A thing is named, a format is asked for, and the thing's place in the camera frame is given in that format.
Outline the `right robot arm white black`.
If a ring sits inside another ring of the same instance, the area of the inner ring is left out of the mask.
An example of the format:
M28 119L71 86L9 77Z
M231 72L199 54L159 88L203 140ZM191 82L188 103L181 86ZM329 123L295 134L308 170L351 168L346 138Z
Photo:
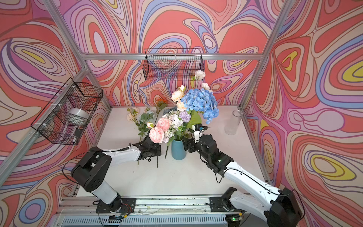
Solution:
M228 179L242 187L247 194L229 187L217 202L211 204L213 211L246 211L270 227L296 227L303 218L294 193L278 189L250 174L230 156L221 152L212 135L186 139L185 148L197 152L200 160L221 179Z

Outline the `teal ceramic vase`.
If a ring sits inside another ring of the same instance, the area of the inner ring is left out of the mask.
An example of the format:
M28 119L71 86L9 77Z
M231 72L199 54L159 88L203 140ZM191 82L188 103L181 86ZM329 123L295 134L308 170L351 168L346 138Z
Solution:
M175 160L183 160L186 157L183 141L172 141L172 157Z

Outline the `white poppy flower stem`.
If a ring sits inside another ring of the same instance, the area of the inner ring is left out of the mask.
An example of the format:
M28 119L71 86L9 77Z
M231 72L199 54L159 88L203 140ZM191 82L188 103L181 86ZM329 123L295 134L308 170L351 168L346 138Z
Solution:
M192 76L192 81L202 81L205 78L205 76L206 76L206 73L204 71L197 70L197 71L195 71L194 76ZM211 91L211 88L208 85L208 83L202 82L201 86L203 89ZM186 90L186 87L184 85L181 85L178 88L178 90L184 92Z

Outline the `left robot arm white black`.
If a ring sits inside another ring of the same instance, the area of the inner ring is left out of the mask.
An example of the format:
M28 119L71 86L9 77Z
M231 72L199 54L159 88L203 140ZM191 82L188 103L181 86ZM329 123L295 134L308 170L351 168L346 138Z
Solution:
M146 137L138 143L130 143L125 148L100 149L92 147L71 171L71 177L86 192L99 199L98 213L118 213L126 208L133 212L130 205L125 204L122 197L105 180L109 168L127 162L139 160L150 161L152 157L161 156L161 145Z

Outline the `peach rose leafy stem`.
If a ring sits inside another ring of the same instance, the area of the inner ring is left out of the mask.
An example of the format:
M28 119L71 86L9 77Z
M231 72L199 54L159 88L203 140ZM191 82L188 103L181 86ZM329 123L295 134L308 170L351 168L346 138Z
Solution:
M172 101L176 103L178 111L186 111L187 109L184 106L184 103L181 101L183 97L184 97L184 92L182 90L175 91L171 96Z

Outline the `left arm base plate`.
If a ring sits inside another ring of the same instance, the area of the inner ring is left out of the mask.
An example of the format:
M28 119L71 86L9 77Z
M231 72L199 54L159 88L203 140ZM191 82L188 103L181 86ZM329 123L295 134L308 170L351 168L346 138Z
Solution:
M135 211L136 198L121 198L116 199L116 201L111 204L106 204L102 200L97 203L96 213L97 214L131 214Z

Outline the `pink purple mixed bouquet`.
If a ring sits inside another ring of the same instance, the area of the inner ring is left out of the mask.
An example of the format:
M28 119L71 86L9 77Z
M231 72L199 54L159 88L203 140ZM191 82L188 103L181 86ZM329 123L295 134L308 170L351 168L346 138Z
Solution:
M181 141L187 134L187 125L192 116L187 111L171 110L162 116L159 121L167 123L164 130L163 143L170 144L172 141Z

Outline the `pale pink blue rose bouquet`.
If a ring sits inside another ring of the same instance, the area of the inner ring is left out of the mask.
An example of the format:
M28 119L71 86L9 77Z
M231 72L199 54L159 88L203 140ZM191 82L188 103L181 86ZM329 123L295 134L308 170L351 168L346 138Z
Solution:
M153 123L152 121L155 118L155 112L152 111L149 107L146 108L143 112L141 112L136 107L128 108L127 110L129 112L127 115L127 120L136 124L139 131L139 142L141 142L148 135L150 130L147 128L146 123Z

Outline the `clear glass vase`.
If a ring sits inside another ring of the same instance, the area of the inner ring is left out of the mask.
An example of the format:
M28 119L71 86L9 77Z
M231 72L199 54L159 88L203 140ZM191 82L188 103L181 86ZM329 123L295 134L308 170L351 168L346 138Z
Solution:
M232 116L227 120L225 125L225 133L227 135L235 135L240 125L243 112L240 109L234 110Z

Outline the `large pink peony stem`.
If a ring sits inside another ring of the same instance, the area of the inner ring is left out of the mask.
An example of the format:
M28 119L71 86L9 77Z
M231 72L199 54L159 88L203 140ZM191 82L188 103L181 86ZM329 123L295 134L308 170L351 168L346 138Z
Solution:
M169 130L171 128L171 123L167 118L160 118L156 124L151 122L146 123L146 126L149 130L149 138L154 143L168 143L170 140L170 136L168 135Z

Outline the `light blue hydrangea stem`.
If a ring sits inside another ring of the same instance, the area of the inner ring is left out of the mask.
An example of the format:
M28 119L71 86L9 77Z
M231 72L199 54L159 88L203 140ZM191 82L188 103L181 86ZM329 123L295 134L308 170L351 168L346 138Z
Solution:
M191 89L181 99L187 111L201 113L206 124L219 116L217 100L210 90Z

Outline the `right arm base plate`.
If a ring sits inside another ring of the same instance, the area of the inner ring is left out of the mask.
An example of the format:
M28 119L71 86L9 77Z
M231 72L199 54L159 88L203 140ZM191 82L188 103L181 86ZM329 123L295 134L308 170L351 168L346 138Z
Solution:
M245 213L244 210L235 208L231 203L231 196L237 189L229 187L224 194L217 197L209 197L209 202L205 205L210 207L212 212L241 212Z

